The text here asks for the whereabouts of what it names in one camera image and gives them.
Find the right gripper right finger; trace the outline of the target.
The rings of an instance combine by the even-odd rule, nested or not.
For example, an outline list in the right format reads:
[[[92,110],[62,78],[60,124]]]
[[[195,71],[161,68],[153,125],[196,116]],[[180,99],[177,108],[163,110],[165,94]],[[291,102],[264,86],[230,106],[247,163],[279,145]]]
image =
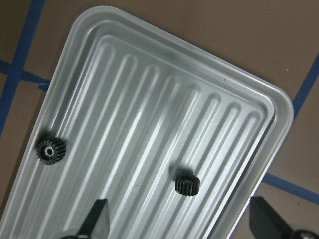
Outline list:
[[[263,197],[251,197],[249,228],[256,239],[298,239],[299,235]]]

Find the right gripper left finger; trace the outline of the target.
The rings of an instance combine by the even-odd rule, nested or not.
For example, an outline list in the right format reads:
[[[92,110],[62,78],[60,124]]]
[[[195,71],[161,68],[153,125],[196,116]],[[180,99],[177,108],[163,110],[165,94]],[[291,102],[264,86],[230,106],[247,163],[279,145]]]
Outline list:
[[[110,232],[109,206],[107,199],[94,202],[79,231],[78,239],[107,239]]]

